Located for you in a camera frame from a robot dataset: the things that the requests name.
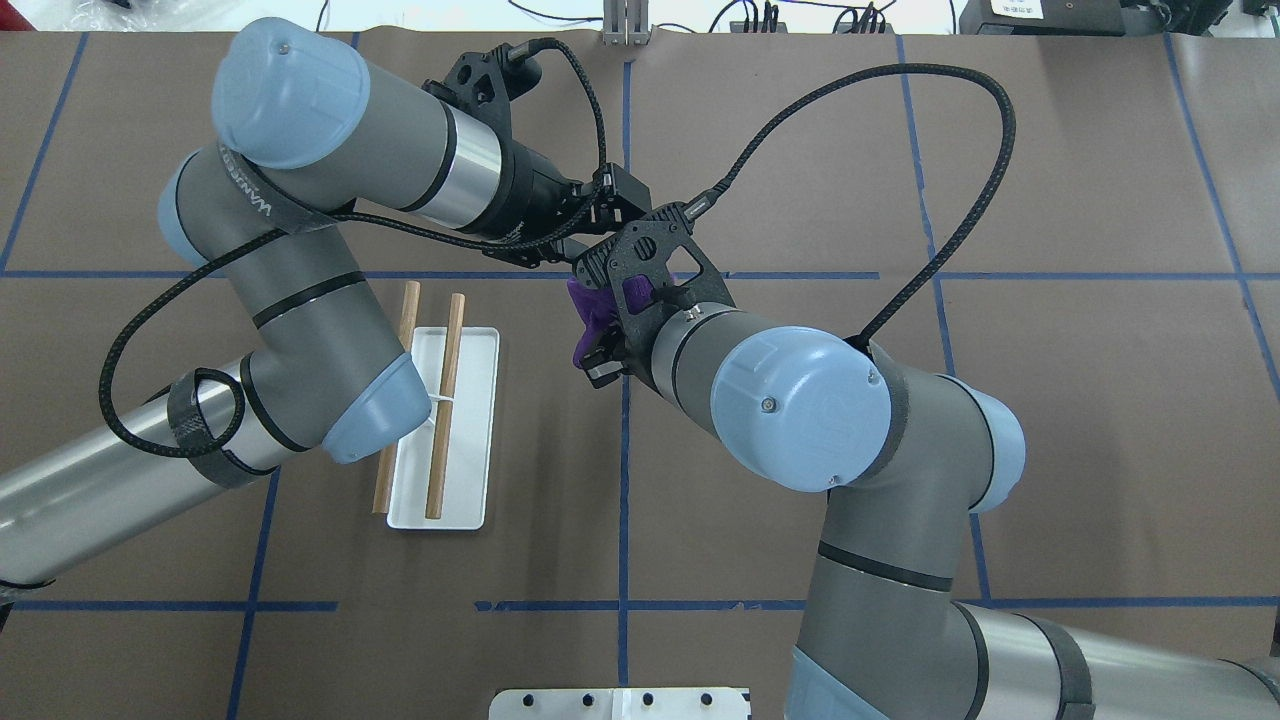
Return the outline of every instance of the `robotic arm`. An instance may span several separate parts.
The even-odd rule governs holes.
[[[284,20],[236,37],[214,87],[219,141],[182,164],[159,215],[192,264],[234,259],[225,273],[262,348],[188,373],[120,418],[125,432],[110,427],[105,374],[108,428],[0,475],[0,602],[316,445],[351,462],[428,418],[335,229],[370,222],[352,211],[361,197],[484,238],[440,236],[506,261],[572,261],[588,324],[575,361],[594,386],[634,375],[756,474],[831,491],[791,720],[1280,717],[1275,661],[1199,660],[952,603],[968,512],[998,505],[1021,474],[1018,420],[874,343],[737,309],[692,241],[731,177],[654,210],[603,147],[577,182],[516,142],[509,101],[552,46],[467,54],[419,88]],[[856,82],[845,81],[815,94]],[[586,249],[572,232],[613,234]],[[667,269],[680,249],[700,265],[682,282]]]

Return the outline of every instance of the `white surface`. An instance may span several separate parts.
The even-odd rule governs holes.
[[[748,720],[751,703],[746,688],[577,688],[558,691],[503,691],[489,703],[489,720]],[[653,694],[645,706],[644,694]],[[703,705],[703,693],[712,696]],[[534,705],[525,707],[525,696]],[[590,707],[582,696],[590,694]]]
[[[410,352],[422,384],[428,392],[438,395],[444,363],[444,328],[416,328]],[[462,328],[440,519],[426,519],[426,480],[435,441],[435,424],[426,423],[404,436],[396,447],[388,525],[398,530],[476,530],[484,525],[497,386],[498,331]],[[433,419],[439,414],[438,409],[439,405],[431,413]]]
[[[40,29],[61,29],[72,17],[78,0],[13,0],[14,8]],[[599,17],[603,0],[517,0],[521,5],[563,17]],[[831,0],[840,4],[844,0]],[[956,17],[966,0],[955,0]],[[303,27],[315,27],[323,0],[207,0],[215,13],[205,12],[198,24],[157,26],[155,29],[238,31],[257,18],[276,15]],[[764,0],[756,0],[763,9]],[[650,0],[649,22],[681,23],[698,32],[705,32],[712,18],[724,5],[719,0]],[[840,13],[835,8],[817,8],[783,3],[780,19],[791,32],[828,33]],[[886,18],[900,35],[948,35],[951,12],[946,0],[900,0],[886,12]],[[728,29],[728,20],[742,19],[741,8],[724,13],[721,31]],[[600,23],[561,23],[534,18],[507,4],[506,0],[330,0],[324,29],[334,32],[362,31],[378,26],[401,26],[410,29],[481,31],[481,29],[545,29],[564,27],[590,27]],[[1240,12],[1235,0],[1226,19],[1211,32],[1217,37],[1272,37],[1271,23]]]
[[[991,12],[1006,18],[1044,19],[1039,0],[991,0]]]

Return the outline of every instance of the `white label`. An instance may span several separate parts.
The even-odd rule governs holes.
[[[1039,0],[991,0],[991,12],[1006,18],[1044,19]]]

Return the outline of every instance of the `black device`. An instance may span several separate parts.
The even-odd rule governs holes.
[[[1119,0],[969,0],[961,35],[1125,35]]]

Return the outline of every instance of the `red object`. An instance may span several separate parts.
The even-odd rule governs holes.
[[[0,0],[0,29],[36,29],[8,0]]]

